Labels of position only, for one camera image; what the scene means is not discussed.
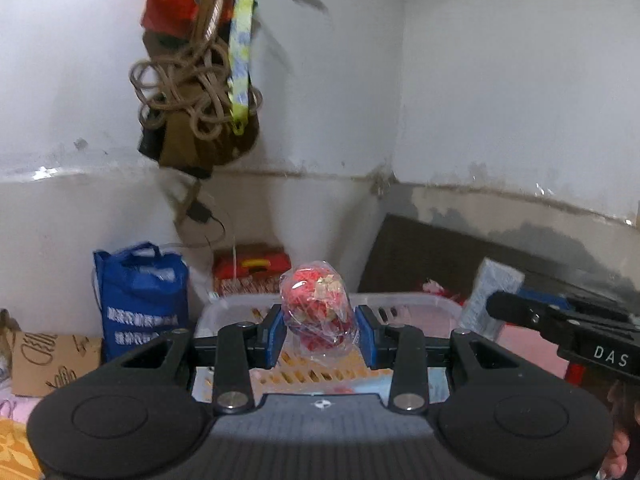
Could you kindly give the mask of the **person right hand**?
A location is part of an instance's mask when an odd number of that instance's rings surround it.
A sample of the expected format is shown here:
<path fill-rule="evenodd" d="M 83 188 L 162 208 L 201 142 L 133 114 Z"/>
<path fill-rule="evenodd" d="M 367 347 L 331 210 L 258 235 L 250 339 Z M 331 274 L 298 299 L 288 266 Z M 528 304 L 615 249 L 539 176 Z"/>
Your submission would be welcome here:
<path fill-rule="evenodd" d="M 616 382 L 608 392 L 614 431 L 598 479 L 639 478 L 639 386 Z"/>

